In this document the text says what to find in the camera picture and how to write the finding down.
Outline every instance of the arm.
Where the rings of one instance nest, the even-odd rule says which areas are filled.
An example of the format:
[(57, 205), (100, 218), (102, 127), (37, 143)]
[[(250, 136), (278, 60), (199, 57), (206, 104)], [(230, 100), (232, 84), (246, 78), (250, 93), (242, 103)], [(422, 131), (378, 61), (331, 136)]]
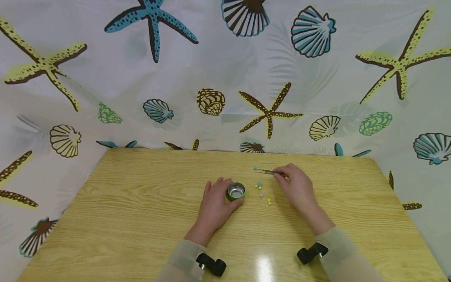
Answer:
[(288, 180), (274, 174), (287, 199), (304, 216), (315, 234), (316, 242), (329, 249), (320, 258), (331, 282), (383, 282), (381, 275), (361, 255), (350, 238), (318, 205), (309, 177), (297, 166), (289, 164), (274, 169), (288, 175)]
[(214, 231), (221, 227), (243, 202), (243, 199), (225, 203), (227, 187), (232, 179), (218, 178), (212, 186), (207, 182), (200, 204), (198, 218), (177, 244), (163, 269), (158, 273), (155, 282), (200, 282), (204, 271), (196, 262), (201, 253), (207, 253), (208, 242)]

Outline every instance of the left hand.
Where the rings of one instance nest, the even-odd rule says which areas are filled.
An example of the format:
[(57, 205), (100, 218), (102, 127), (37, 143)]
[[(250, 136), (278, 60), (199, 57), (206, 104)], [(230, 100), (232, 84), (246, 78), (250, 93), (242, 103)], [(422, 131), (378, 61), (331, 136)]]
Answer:
[(244, 199), (225, 203), (224, 198), (230, 184), (232, 184), (232, 179), (223, 180), (222, 177), (219, 177), (213, 186), (211, 181), (207, 182), (200, 203), (198, 218), (186, 234), (186, 240), (206, 247), (213, 232), (221, 227), (229, 216), (243, 204)]

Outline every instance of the tweezers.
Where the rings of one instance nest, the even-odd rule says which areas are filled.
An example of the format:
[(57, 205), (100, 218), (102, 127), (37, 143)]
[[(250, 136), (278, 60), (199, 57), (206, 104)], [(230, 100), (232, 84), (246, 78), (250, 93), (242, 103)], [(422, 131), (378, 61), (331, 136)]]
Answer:
[(288, 175), (286, 175), (285, 173), (283, 173), (283, 172), (275, 172), (275, 171), (269, 171), (269, 170), (266, 170), (266, 169), (257, 169), (258, 171), (258, 173), (263, 173), (263, 174), (280, 174), (281, 176), (283, 176), (283, 177), (288, 177)]

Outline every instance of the yellow starfish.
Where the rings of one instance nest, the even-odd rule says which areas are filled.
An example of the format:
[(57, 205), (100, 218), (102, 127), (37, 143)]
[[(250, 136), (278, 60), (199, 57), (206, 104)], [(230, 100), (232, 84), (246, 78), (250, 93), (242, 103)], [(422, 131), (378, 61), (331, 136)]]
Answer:
[(447, 46), (444, 48), (437, 48), (425, 52), (413, 58), (411, 57), (412, 52), (417, 47), (421, 36), (428, 26), (433, 12), (433, 7), (429, 7), (421, 16), (412, 34), (407, 40), (407, 43), (399, 59), (381, 51), (363, 51), (355, 56), (356, 59), (364, 63), (378, 65), (380, 67), (388, 69), (388, 71), (373, 85), (373, 87), (371, 87), (362, 101), (360, 101), (360, 104), (365, 103), (370, 98), (370, 96), (393, 75), (396, 75), (396, 88), (398, 91), (398, 97), (399, 99), (404, 100), (407, 89), (407, 69), (409, 67), (424, 63), (426, 61), (451, 56), (451, 46)]
[[(181, 147), (174, 145), (173, 143), (164, 142), (164, 144), (166, 144), (169, 148), (174, 150), (183, 150)], [(193, 151), (197, 151), (198, 148), (199, 148), (199, 139), (196, 139), (193, 144)]]
[(21, 194), (2, 190), (2, 186), (6, 183), (6, 181), (11, 179), (11, 177), (22, 168), (22, 166), (29, 160), (32, 153), (32, 151), (26, 152), (7, 168), (2, 170), (2, 172), (0, 172), (0, 202), (10, 203), (13, 206), (21, 208), (36, 209), (38, 207), (36, 202), (22, 196)]
[(41, 74), (46, 74), (53, 85), (55, 85), (55, 87), (70, 100), (74, 109), (78, 111), (80, 109), (79, 102), (70, 94), (66, 87), (61, 84), (55, 74), (67, 77), (67, 75), (58, 68), (58, 65), (80, 55), (87, 49), (87, 45), (83, 42), (76, 42), (56, 53), (43, 57), (33, 47), (26, 43), (25, 40), (17, 34), (14, 28), (2, 17), (0, 17), (0, 31), (34, 61), (34, 63), (31, 64), (12, 66), (4, 77), (5, 83), (25, 83)]
[(240, 130), (239, 132), (242, 133), (246, 130), (248, 130), (249, 128), (253, 127), (254, 125), (256, 125), (257, 123), (259, 123), (260, 121), (262, 121), (264, 118), (267, 119), (267, 131), (268, 131), (268, 139), (271, 139), (271, 135), (272, 135), (272, 117), (273, 116), (277, 116), (277, 117), (283, 117), (283, 118), (290, 118), (290, 117), (295, 117), (295, 116), (303, 116), (303, 114), (290, 114), (290, 113), (283, 113), (283, 112), (277, 112), (277, 108), (280, 106), (280, 104), (282, 103), (283, 99), (285, 98), (285, 96), (288, 94), (288, 91), (290, 90), (291, 87), (291, 83), (288, 82), (287, 84), (285, 84), (285, 86), (282, 88), (281, 92), (279, 93), (279, 95), (277, 96), (276, 100), (274, 101), (273, 105), (271, 106), (271, 109), (268, 110), (267, 108), (265, 108), (265, 106), (260, 103), (257, 99), (255, 99), (254, 97), (252, 97), (251, 95), (245, 93), (245, 92), (239, 92), (239, 94), (249, 103), (251, 103), (254, 107), (256, 107), (258, 110), (261, 110), (263, 112), (264, 115), (259, 116), (258, 118), (254, 119), (253, 121), (249, 122), (245, 127), (243, 127), (242, 130)]

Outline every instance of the table surface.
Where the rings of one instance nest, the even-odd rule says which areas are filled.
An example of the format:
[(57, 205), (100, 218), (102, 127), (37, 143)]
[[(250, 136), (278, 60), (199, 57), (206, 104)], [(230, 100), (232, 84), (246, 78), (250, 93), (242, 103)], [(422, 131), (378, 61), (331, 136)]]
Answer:
[[(244, 205), (208, 246), (227, 263), (221, 281), (329, 281), (318, 259), (304, 266), (296, 257), (314, 242), (304, 219), (271, 175), (253, 170), (290, 162), (385, 281), (446, 281), (369, 158), (139, 148), (105, 154), (18, 281), (153, 281), (194, 223), (205, 183), (219, 176), (247, 188)], [(206, 272), (204, 281), (219, 278)]]

